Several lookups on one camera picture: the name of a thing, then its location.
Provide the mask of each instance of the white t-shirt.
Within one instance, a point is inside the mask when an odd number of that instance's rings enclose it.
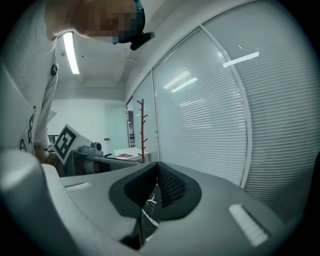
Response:
[[[51,72],[53,65],[57,67],[57,40],[47,38],[46,7],[46,0],[35,1],[17,21],[0,53],[8,74],[33,109],[16,142],[17,149],[32,154],[34,146],[48,148],[48,116],[58,80],[58,74]]]

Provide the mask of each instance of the window blind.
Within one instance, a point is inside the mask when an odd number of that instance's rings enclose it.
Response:
[[[138,101],[144,100],[144,115],[148,115],[143,126],[144,139],[148,139],[144,146],[146,151],[149,152],[149,160],[151,162],[159,161],[159,146],[158,135],[156,127],[156,113],[155,113],[155,97],[153,80],[151,73],[149,73],[136,91],[133,93],[133,116],[134,116],[134,133],[135,145],[141,149],[141,105]]]
[[[247,150],[237,82],[202,30],[177,45],[153,71],[161,161],[240,185]]]
[[[289,220],[304,210],[320,150],[318,63],[294,21],[269,2],[205,27],[238,62],[249,103],[252,158],[244,188]]]

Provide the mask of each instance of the ceiling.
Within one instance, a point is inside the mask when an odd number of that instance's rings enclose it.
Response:
[[[163,17],[167,17],[173,11],[173,8],[166,10],[168,2],[172,0],[141,0],[146,18],[145,32],[156,31]],[[71,72],[68,58],[64,54],[63,39],[57,41],[56,59],[59,70],[55,99],[124,100],[125,84],[133,66],[139,62],[141,49],[132,52],[129,43],[113,45],[84,38],[76,33],[74,49],[80,75]]]

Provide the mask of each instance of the gray panel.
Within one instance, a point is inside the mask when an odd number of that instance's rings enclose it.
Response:
[[[147,165],[148,163],[145,163],[106,173],[63,177],[61,181],[65,187],[81,183],[89,183],[91,185],[88,188],[70,191],[68,194],[80,211],[100,230],[111,238],[120,241],[133,232],[137,220],[123,217],[118,213],[109,200],[109,189],[115,181]]]
[[[242,204],[271,235],[284,226],[271,209],[230,181],[175,164],[168,166],[195,179],[202,198],[185,218],[160,222],[142,254],[248,255],[253,247],[228,211],[233,204]]]
[[[139,255],[111,239],[79,211],[53,166],[41,166],[35,157],[18,150],[1,152],[0,162],[0,192],[9,213],[47,253]]]

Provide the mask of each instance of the gray surface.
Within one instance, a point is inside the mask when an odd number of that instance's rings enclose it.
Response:
[[[84,182],[91,184],[89,188],[69,192],[69,196],[81,212],[99,227],[99,229],[113,239],[120,241],[133,232],[137,221],[133,218],[123,217],[118,213],[109,200],[109,189],[115,181],[147,165],[148,163],[145,163],[111,172],[63,177],[61,181],[64,186],[72,186]]]
[[[195,179],[202,197],[184,219],[161,222],[152,239],[140,250],[142,254],[247,255],[253,247],[228,211],[233,204],[243,204],[271,234],[283,226],[268,207],[226,179],[175,164],[167,165]]]
[[[53,166],[42,165],[43,171],[33,156],[21,151],[1,152],[0,161],[1,196],[12,217],[35,243],[60,255],[270,255],[299,221],[284,228],[267,206],[231,182],[168,164],[195,179],[202,198],[185,218],[161,222],[137,252],[118,242],[133,231],[136,220],[118,214],[108,191],[115,181],[148,163],[60,179]],[[69,193],[64,187],[84,182],[91,187]],[[228,211],[233,204],[242,204],[268,231],[267,242],[257,248],[250,245]]]
[[[139,255],[136,251],[130,249],[129,247],[123,246],[114,239],[111,239],[105,232],[102,231],[99,225],[96,225],[94,222],[92,222],[92,220],[81,211],[79,206],[71,199],[68,192],[64,188],[64,185],[53,166],[43,165],[43,167],[49,192],[56,211],[83,254],[88,256]],[[80,178],[80,176],[64,178],[64,182],[65,184],[72,185],[72,179],[75,178]],[[105,222],[111,223],[112,221],[114,221],[114,219],[105,219]]]
[[[41,166],[35,157],[18,150],[0,151],[0,163],[1,199],[14,221],[45,252],[139,255],[101,232],[79,211],[53,166]]]

